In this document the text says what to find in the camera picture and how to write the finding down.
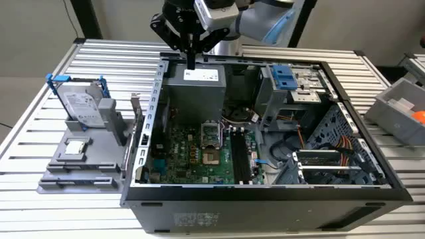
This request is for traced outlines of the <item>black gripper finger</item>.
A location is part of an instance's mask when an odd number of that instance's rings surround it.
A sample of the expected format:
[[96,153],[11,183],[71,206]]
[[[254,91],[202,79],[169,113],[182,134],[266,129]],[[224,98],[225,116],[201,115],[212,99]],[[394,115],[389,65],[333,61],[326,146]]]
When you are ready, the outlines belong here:
[[196,55],[202,52],[210,51],[217,43],[229,34],[228,28],[221,28],[209,33],[206,37],[201,39],[200,31],[193,33],[192,37],[192,48],[190,48],[190,69],[196,68]]
[[192,49],[188,34],[177,35],[167,25],[163,14],[155,14],[151,20],[151,29],[173,50],[178,50],[186,55],[186,69],[192,68]]

